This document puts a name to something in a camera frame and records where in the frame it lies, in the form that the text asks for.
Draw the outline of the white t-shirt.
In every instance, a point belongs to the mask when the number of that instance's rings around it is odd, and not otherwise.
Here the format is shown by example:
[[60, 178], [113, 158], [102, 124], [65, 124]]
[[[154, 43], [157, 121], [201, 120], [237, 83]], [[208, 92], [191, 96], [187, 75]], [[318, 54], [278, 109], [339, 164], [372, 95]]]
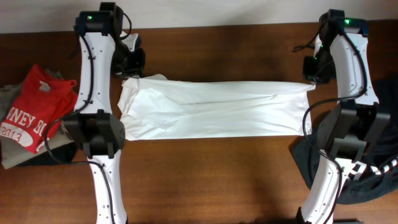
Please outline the white t-shirt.
[[161, 74], [123, 82], [118, 101], [129, 141], [301, 136], [312, 132], [307, 93], [294, 82], [182, 82]]

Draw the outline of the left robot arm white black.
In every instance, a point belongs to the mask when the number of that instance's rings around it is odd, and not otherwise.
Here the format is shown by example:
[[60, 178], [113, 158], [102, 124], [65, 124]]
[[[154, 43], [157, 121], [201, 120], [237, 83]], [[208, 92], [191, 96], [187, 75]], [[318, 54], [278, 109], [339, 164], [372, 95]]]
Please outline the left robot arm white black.
[[142, 78], [146, 55], [139, 35], [123, 31], [126, 17], [115, 2], [102, 2], [97, 11], [82, 11], [75, 20], [80, 87], [73, 113], [63, 123], [91, 168], [97, 223], [128, 222], [119, 173], [126, 133], [111, 108], [111, 77]]

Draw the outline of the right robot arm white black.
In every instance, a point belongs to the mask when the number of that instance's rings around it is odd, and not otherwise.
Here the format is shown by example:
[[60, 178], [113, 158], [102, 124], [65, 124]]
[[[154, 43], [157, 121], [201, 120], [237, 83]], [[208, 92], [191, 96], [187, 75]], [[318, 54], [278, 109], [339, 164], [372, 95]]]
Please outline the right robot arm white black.
[[298, 208], [295, 223], [334, 223], [333, 214], [339, 198], [363, 182], [382, 177], [397, 164], [389, 159], [382, 167], [364, 161], [390, 120], [379, 104], [369, 74], [368, 26], [364, 19], [345, 16], [330, 9], [319, 18], [318, 31], [312, 40], [294, 51], [311, 48], [314, 55], [303, 61], [303, 76], [313, 84], [335, 78], [338, 96], [318, 101], [302, 118], [306, 122], [312, 109], [335, 103], [314, 132], [312, 142], [304, 132], [310, 154], [319, 154], [318, 167], [307, 167], [312, 184], [306, 201]]

